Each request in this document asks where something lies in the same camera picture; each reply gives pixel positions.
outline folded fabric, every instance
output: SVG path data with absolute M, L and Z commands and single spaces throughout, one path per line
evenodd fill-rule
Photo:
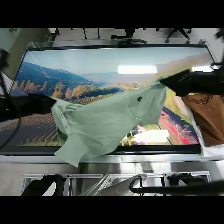
M 182 97 L 193 111 L 205 146 L 224 144 L 224 103 L 222 96 L 195 94 Z
M 88 105 L 56 99 L 52 114 L 63 146 L 55 155 L 77 167 L 81 159 L 114 151 L 136 125 L 158 123 L 165 99 L 166 88 L 161 83 Z

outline brown bag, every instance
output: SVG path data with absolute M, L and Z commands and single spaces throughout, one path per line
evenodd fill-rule
M 219 95 L 195 94 L 182 97 L 201 129 L 205 146 L 224 144 L 224 103 Z

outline floor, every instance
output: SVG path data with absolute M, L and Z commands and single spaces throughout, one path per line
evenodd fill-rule
M 214 34 L 217 28 L 193 28 L 190 34 L 191 43 L 198 43 L 200 39 L 206 39 L 210 50 L 216 60 L 221 60 L 224 45 L 221 39 L 216 40 Z M 86 35 L 89 40 L 84 40 L 82 28 L 59 28 L 60 35 L 55 39 L 54 46 L 65 45 L 68 41 L 74 41 L 74 44 L 92 44 L 93 39 L 97 39 L 97 29 L 87 28 Z M 102 43 L 110 41 L 112 34 L 124 35 L 123 30 L 113 28 L 101 28 L 100 36 Z M 155 28 L 139 29 L 135 32 L 134 38 L 144 39 L 148 43 L 164 43 L 167 36 L 167 30 L 161 28 L 156 32 Z M 185 43 L 186 39 L 176 33 L 170 39 L 170 43 Z M 67 164 L 0 164 L 0 195 L 20 195 L 23 184 L 23 175 L 28 173 L 79 173 L 79 169 Z

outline screen bezel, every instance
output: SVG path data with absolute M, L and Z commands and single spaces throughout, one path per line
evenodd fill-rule
M 63 47 L 28 47 L 24 52 L 20 61 L 19 68 L 13 81 L 16 80 L 20 67 L 28 51 L 45 51 L 45 50 L 69 50 L 69 49 L 101 49 L 101 48 L 140 48 L 140 47 L 193 47 L 205 48 L 213 62 L 215 62 L 207 45 L 200 44 L 141 44 L 130 46 L 117 45 L 87 45 L 87 46 L 63 46 Z M 52 156 L 59 150 L 59 146 L 6 146 L 0 151 L 0 155 L 14 156 Z M 108 155 L 159 155 L 159 154 L 200 154 L 200 144 L 192 145 L 134 145 L 134 146 L 118 146 L 115 151 Z

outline white floor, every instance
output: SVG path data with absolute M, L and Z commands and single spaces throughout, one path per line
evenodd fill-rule
M 54 46 L 66 45 L 69 41 L 73 41 L 74 45 L 86 45 L 86 44 L 108 44 L 111 41 L 111 35 L 125 35 L 124 30 L 115 28 L 100 28 L 100 40 L 97 39 L 97 28 L 86 28 L 87 40 L 84 39 L 84 33 L 82 28 L 59 28 L 60 35 L 57 35 Z M 147 28 L 143 30 L 139 28 L 134 33 L 133 38 L 146 40 L 149 44 L 164 43 L 168 36 L 169 30 L 167 28 L 160 28 L 159 32 L 156 32 L 155 28 Z M 216 40 L 215 33 L 218 32 L 218 28 L 193 28 L 192 33 L 189 34 L 192 44 L 197 44 L 200 39 L 205 39 L 209 45 L 210 50 L 215 56 L 216 60 L 222 60 L 224 52 L 224 43 L 222 39 Z M 186 38 L 179 32 L 174 33 L 170 38 L 170 44 L 186 43 Z

